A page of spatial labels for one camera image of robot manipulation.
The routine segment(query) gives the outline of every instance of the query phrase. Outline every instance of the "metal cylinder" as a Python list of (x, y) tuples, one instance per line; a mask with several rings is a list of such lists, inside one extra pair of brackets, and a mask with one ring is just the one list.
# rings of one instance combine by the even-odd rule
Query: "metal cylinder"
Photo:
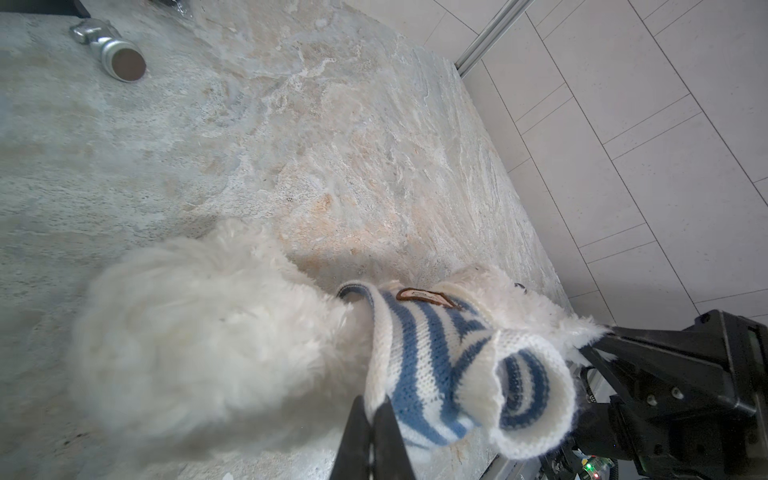
[(88, 18), (69, 29), (77, 43), (91, 46), (91, 51), (112, 77), (134, 82), (144, 76), (147, 63), (139, 47), (120, 36), (109, 22)]

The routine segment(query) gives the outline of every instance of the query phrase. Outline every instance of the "dog sweater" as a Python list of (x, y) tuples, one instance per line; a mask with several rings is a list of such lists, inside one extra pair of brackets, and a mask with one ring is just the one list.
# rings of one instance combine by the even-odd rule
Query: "dog sweater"
[(388, 396), (409, 451), (462, 439), (476, 426), (509, 458), (556, 446), (571, 424), (573, 385), (540, 336), (494, 329), (467, 299), (349, 282), (373, 311), (373, 351), (363, 398), (373, 414)]

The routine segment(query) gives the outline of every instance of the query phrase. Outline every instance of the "white tile wall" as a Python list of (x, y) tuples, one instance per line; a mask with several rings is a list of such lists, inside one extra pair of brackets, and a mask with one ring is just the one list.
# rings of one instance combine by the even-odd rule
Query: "white tile wall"
[(538, 25), (542, 20), (547, 18), (555, 7), (560, 5), (562, 0), (536, 0), (525, 11), (528, 17), (531, 19), (533, 25)]
[(526, 17), (487, 82), (532, 156), (511, 178), (576, 311), (768, 324), (768, 2), (536, 0)]
[(578, 246), (645, 221), (575, 99), (523, 140)]
[(629, 2), (637, 11), (637, 15), (640, 16), (640, 18), (646, 18), (659, 7), (667, 3), (667, 0), (629, 0)]
[(704, 0), (656, 39), (751, 180), (768, 177), (768, 2)]
[(597, 292), (585, 293), (584, 295), (573, 296), (569, 299), (571, 306), (579, 316), (592, 315), (598, 323), (603, 325), (616, 325), (614, 317), (611, 315), (611, 311), (603, 300), (603, 295), (598, 290)]
[(590, 263), (619, 326), (683, 329), (698, 312), (658, 243), (649, 243)]
[(656, 35), (685, 12), (698, 5), (701, 0), (669, 0), (643, 19), (651, 35)]
[(578, 8), (584, 0), (562, 0), (539, 23), (536, 30), (542, 38), (546, 39), (563, 21)]
[(763, 196), (763, 200), (768, 202), (768, 178), (763, 178), (759, 182), (755, 182), (755, 187), (757, 187), (757, 191), (760, 192), (760, 195)]
[(768, 290), (700, 302), (696, 304), (696, 308), (702, 313), (719, 309), (749, 318), (768, 315)]
[(635, 247), (642, 247), (654, 241), (656, 241), (654, 233), (650, 231), (648, 225), (643, 223), (642, 225), (605, 237), (602, 240), (584, 245), (579, 250), (584, 257), (584, 261), (592, 263), (617, 253), (626, 252)]
[(521, 17), (483, 58), (513, 120), (563, 85), (528, 17)]
[(461, 23), (451, 13), (446, 13), (424, 46), (456, 63), (475, 38), (477, 34), (467, 25)]
[(464, 79), (469, 96), (482, 118), (485, 129), (491, 136), (498, 156), (507, 172), (531, 157), (520, 138), (515, 123), (509, 117), (502, 98), (493, 85), (491, 76), (480, 62)]
[(768, 288), (768, 207), (703, 114), (614, 163), (695, 302)]
[(538, 122), (544, 120), (547, 115), (560, 108), (572, 97), (571, 89), (563, 82), (557, 90), (550, 93), (544, 100), (540, 101), (515, 122), (520, 129), (520, 133), (524, 134), (531, 130)]
[(526, 161), (509, 174), (520, 201), (531, 218), (544, 250), (560, 277), (568, 296), (594, 292), (598, 287), (581, 258), (565, 222), (558, 213), (547, 186), (533, 161)]
[(506, 0), (438, 0), (438, 3), (480, 33), (501, 10)]
[(586, 0), (545, 44), (601, 142), (688, 93), (626, 0)]
[(611, 159), (615, 159), (699, 113), (699, 104), (688, 94), (607, 142), (605, 150)]

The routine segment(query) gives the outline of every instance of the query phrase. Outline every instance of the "marble countertop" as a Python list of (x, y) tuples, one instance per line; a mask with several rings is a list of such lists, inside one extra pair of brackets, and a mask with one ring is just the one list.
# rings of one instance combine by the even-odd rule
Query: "marble countertop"
[[(428, 286), (486, 262), (567, 306), (449, 61), (332, 2), (196, 0), (192, 20), (147, 0), (84, 3), (140, 45), (145, 78), (102, 72), (68, 37), (74, 18), (0, 14), (4, 478), (327, 477), (330, 449), (136, 473), (69, 400), (89, 279), (222, 217), (269, 222), (328, 291)], [(475, 434), (416, 470), (478, 478), (493, 456)]]

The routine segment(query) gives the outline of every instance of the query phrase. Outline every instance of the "sweater label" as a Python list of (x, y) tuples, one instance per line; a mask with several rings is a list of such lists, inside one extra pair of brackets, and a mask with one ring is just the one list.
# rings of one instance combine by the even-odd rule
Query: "sweater label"
[(444, 306), (445, 308), (458, 309), (458, 305), (456, 305), (453, 300), (440, 292), (430, 292), (428, 290), (418, 290), (416, 288), (404, 288), (397, 293), (395, 298), (401, 302), (416, 300), (418, 302), (428, 302), (433, 305)]

